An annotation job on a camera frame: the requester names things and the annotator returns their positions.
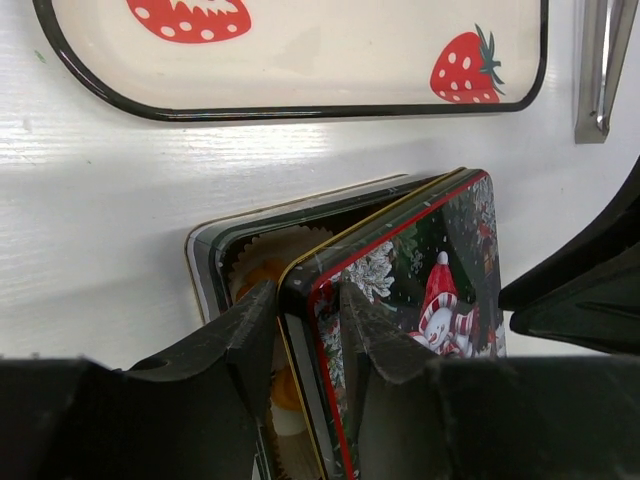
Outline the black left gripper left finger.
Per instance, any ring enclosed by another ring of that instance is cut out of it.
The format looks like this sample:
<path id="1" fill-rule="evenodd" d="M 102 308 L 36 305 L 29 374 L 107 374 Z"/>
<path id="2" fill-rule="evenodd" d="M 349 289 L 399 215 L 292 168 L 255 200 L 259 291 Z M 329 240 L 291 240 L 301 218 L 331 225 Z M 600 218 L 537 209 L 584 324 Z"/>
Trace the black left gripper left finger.
<path id="1" fill-rule="evenodd" d="M 1 364 L 5 479 L 248 479 L 264 421 L 275 285 L 128 370 Z"/>

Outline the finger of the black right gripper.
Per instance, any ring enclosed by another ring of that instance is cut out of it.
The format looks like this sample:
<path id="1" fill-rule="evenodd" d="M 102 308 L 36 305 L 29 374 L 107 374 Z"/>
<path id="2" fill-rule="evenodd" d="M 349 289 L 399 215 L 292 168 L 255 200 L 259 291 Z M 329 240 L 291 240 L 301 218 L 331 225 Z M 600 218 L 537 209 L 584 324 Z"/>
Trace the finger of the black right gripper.
<path id="1" fill-rule="evenodd" d="M 555 254 L 504 287 L 513 332 L 639 353 L 639 166 L 605 209 Z"/>

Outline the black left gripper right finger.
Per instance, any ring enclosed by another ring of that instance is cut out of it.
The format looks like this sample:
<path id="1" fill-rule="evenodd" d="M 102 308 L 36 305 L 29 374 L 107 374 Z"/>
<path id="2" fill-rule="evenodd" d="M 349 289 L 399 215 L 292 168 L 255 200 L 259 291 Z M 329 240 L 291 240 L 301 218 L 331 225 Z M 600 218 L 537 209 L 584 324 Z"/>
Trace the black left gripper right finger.
<path id="1" fill-rule="evenodd" d="M 450 359 L 339 292 L 348 410 L 365 479 L 635 479 L 632 357 Z"/>

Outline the orange cookie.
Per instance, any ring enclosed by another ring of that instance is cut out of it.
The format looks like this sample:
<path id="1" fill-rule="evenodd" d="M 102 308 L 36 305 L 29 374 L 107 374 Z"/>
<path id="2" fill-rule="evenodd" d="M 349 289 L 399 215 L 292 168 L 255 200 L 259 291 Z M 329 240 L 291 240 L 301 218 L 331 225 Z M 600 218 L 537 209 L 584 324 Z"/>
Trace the orange cookie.
<path id="1" fill-rule="evenodd" d="M 241 278 L 234 299 L 239 301 L 249 290 L 261 281 L 271 280 L 274 283 L 278 283 L 286 266 L 286 262 L 280 258 L 267 258 L 262 261 Z"/>
<path id="2" fill-rule="evenodd" d="M 271 383 L 271 401 L 283 410 L 302 411 L 296 380 L 289 366 L 275 372 Z"/>

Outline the gold tin lid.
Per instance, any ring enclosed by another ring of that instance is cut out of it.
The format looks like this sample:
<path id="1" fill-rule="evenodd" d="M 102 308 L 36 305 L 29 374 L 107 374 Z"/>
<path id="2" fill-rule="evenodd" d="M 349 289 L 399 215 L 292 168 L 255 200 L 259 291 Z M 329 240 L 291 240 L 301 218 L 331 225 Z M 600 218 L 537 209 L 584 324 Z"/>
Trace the gold tin lid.
<path id="1" fill-rule="evenodd" d="M 404 186 L 332 238 L 299 255 L 279 287 L 279 323 L 313 460 L 324 479 L 361 475 L 340 335 L 350 282 L 394 331 L 449 358 L 502 357 L 493 184 L 460 168 Z"/>

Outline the metal tongs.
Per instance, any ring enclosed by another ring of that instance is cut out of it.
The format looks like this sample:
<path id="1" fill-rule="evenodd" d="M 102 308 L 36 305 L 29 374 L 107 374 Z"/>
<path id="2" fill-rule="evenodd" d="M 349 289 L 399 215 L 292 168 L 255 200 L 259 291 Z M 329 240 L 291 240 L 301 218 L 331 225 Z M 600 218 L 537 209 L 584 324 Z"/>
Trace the metal tongs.
<path id="1" fill-rule="evenodd" d="M 602 144 L 609 135 L 638 6 L 638 0 L 584 3 L 576 84 L 577 144 Z"/>

